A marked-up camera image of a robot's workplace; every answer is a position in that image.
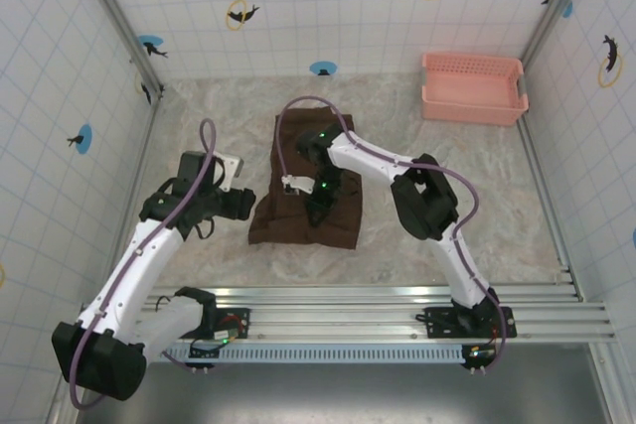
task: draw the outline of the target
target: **yellow ring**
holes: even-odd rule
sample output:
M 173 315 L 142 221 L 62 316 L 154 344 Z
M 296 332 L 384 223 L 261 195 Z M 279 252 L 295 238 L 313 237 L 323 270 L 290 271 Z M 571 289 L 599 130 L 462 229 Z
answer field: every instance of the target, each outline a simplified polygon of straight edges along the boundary
M 609 88 L 612 84 L 618 81 L 618 79 L 620 78 L 620 74 L 623 73 L 623 58 L 618 53 L 616 54 L 616 58 L 620 62 L 620 65 L 618 66 L 618 73 L 616 74 L 616 78 L 613 79 L 610 83 L 603 83 L 603 69 L 605 68 L 607 64 L 609 64 L 609 59 L 606 58 L 600 64 L 600 68 L 598 69 L 598 85 L 601 88 Z
M 139 71 L 135 73 L 135 91 L 137 91 L 137 94 L 143 93 L 143 89 L 141 89 L 141 77 L 139 76 Z
M 232 27 L 230 25 L 230 12 L 232 11 L 232 9 L 234 8 L 236 4 L 242 4 L 242 18 L 240 19 L 240 23 L 238 24 L 237 27 Z M 247 16 L 247 2 L 245 2 L 245 0 L 235 0 L 232 4 L 230 4 L 230 7 L 228 7 L 228 13 L 226 14 L 226 25 L 228 26 L 230 30 L 234 32 L 236 30 L 240 30 L 243 24 L 245 23 L 246 16 Z

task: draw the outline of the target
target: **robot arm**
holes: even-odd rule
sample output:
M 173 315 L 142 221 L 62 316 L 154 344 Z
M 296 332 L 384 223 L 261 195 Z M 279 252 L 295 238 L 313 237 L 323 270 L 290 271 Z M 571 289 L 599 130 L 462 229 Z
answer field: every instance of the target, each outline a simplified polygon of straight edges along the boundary
M 306 132 L 301 135 L 296 144 L 297 151 L 316 165 L 318 172 L 314 180 L 283 177 L 285 191 L 289 194 L 298 194 L 298 191 L 307 194 L 305 206 L 308 216 L 310 222 L 317 224 L 337 201 L 342 170 L 353 171 L 363 178 L 389 187 L 399 222 L 412 236 L 426 240 L 444 272 L 453 304 L 452 316 L 444 312 L 445 323 L 452 321 L 458 325 L 461 329 L 459 334 L 463 334 L 463 337 L 492 336 L 493 328 L 500 326 L 500 320 L 497 307 L 484 290 L 495 299 L 497 295 L 477 270 L 461 231 L 457 231 L 455 237 L 452 235 L 453 225 L 459 218 L 457 197 L 441 172 L 404 165 L 425 163 L 438 166 L 438 163 L 426 154 L 416 159 L 397 155 L 364 141 L 353 132 L 348 134 L 355 142 L 347 137 L 339 124 L 333 124 L 319 133 Z M 457 245 L 473 271 L 472 276 L 462 262 Z M 507 316 L 512 316 L 509 309 Z M 508 336 L 514 333 L 514 330 L 509 330 Z
M 141 383 L 147 365 L 171 343 L 193 331 L 194 338 L 209 340 L 215 337 L 217 325 L 227 313 L 217 309 L 214 294 L 189 287 L 179 290 L 155 317 L 137 324 L 146 297 L 192 229 L 203 238 L 200 224 L 204 221 L 210 223 L 212 234 L 215 216 L 238 220 L 249 217 L 255 201 L 253 192 L 232 189 L 232 180 L 240 172 L 241 159 L 215 154 L 193 198 L 143 250 L 139 248 L 139 244 L 186 195 L 202 170 L 204 159 L 203 153 L 182 155 L 177 177 L 166 182 L 144 202 L 140 222 L 128 248 L 96 298 L 74 324 L 59 323 L 56 327 L 52 342 L 66 381 L 70 380 L 71 363 L 80 339 L 95 316 L 100 319 L 81 352 L 77 384 L 120 400 L 132 395 Z M 137 257 L 127 270 L 125 280 L 118 284 L 102 309 L 102 300 L 132 255 Z

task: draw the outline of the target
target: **pink basket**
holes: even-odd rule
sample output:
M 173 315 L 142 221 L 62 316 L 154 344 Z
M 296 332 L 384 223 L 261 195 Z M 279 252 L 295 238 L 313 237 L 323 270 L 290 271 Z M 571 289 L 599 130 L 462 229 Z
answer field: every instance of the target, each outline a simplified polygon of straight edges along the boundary
M 424 119 L 510 126 L 528 110 L 524 68 L 517 59 L 425 54 Z

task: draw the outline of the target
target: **brown towel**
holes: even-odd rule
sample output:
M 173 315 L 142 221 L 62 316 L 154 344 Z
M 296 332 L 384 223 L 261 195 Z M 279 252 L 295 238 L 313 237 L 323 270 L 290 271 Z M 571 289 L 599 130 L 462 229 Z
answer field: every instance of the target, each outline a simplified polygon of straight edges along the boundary
M 353 131 L 351 115 L 344 116 L 347 126 Z M 285 112 L 280 125 L 280 141 L 288 174 L 314 178 L 316 167 L 296 152 L 296 141 L 306 131 L 318 133 L 335 122 L 338 122 L 338 118 L 329 107 L 288 109 Z M 307 196 L 303 193 L 291 196 L 283 192 L 280 181 L 282 168 L 276 154 L 275 138 L 271 146 L 270 161 L 269 194 L 256 206 L 254 219 L 249 227 L 248 243 L 320 243 L 330 247 L 356 248 L 362 220 L 360 175 L 350 171 L 343 173 L 342 194 L 338 202 L 320 225 L 312 227 L 305 210 Z

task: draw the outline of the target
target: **beige floor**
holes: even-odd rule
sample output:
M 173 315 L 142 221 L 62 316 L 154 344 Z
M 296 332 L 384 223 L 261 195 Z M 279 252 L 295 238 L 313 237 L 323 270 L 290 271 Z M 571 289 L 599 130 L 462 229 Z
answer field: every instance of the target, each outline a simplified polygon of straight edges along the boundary
M 494 283 L 551 282 L 557 257 L 517 128 L 423 121 L 416 74 L 229 78 L 170 85 L 158 113 L 140 198 L 174 176 L 179 157 L 201 150 L 198 125 L 212 117 L 217 149 L 243 157 L 235 187 L 266 193 L 274 115 L 301 94 L 322 95 L 354 115 L 363 138 L 390 151 L 424 152 L 466 176 L 482 207 L 464 235 L 482 273 Z M 466 213 L 470 196 L 451 184 Z M 201 241 L 191 234 L 159 285 L 442 284 L 426 243 L 399 225 L 388 190 L 364 182 L 364 215 L 355 251 L 319 245 L 247 245 L 249 222 L 216 220 Z

